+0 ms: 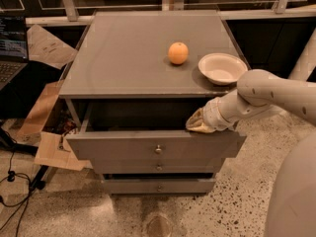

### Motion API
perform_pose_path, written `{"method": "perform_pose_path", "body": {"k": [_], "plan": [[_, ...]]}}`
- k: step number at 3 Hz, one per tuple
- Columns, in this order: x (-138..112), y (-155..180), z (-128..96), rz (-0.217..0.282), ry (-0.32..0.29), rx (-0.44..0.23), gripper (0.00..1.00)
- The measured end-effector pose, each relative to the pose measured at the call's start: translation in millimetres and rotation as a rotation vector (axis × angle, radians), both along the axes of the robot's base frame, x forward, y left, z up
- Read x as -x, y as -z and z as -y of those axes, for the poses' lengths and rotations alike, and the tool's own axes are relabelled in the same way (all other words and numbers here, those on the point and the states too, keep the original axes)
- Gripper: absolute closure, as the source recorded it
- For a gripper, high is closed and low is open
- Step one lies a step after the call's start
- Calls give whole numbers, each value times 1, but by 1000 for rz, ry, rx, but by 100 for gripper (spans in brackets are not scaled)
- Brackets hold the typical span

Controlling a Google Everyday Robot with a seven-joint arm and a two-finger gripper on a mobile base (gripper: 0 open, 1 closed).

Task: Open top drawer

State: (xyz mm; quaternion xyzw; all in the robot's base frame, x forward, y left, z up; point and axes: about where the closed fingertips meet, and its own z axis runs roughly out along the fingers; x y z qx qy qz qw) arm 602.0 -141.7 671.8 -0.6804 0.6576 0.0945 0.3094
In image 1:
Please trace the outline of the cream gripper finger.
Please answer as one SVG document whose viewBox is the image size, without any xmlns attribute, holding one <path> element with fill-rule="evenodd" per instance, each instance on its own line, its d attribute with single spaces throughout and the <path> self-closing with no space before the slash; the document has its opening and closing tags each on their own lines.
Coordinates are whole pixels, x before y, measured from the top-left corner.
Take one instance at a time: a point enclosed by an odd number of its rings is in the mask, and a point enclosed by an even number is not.
<svg viewBox="0 0 316 237">
<path fill-rule="evenodd" d="M 186 128 L 196 128 L 201 125 L 201 112 L 196 111 L 186 122 Z"/>
<path fill-rule="evenodd" d="M 208 126 L 186 126 L 186 129 L 193 132 L 211 133 L 211 127 Z"/>
</svg>

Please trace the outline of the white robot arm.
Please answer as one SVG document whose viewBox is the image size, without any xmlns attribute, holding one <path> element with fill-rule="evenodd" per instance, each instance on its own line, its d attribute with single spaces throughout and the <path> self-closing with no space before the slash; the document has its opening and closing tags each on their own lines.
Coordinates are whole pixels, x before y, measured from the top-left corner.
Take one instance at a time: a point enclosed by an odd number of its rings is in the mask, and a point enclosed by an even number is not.
<svg viewBox="0 0 316 237">
<path fill-rule="evenodd" d="M 212 133 L 242 119 L 289 114 L 316 125 L 316 84 L 250 70 L 232 92 L 208 101 L 186 129 Z M 287 154 L 274 182 L 264 237 L 316 237 L 316 132 Z"/>
</svg>

